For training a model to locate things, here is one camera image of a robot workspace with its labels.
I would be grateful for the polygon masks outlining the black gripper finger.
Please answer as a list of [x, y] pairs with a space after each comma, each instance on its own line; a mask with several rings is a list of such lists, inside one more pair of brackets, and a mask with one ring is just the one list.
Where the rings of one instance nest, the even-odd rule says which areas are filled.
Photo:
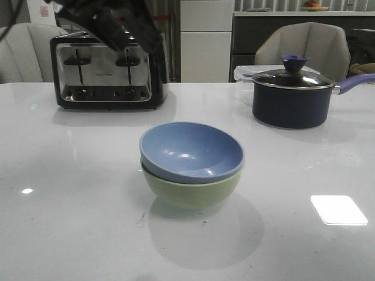
[[123, 27], [115, 20], [111, 9], [100, 5], [64, 6], [58, 15], [96, 37], [116, 52], [129, 44]]
[[162, 36], [156, 28], [145, 1], [118, 1], [112, 10], [116, 17], [147, 53], [156, 53], [162, 46]]

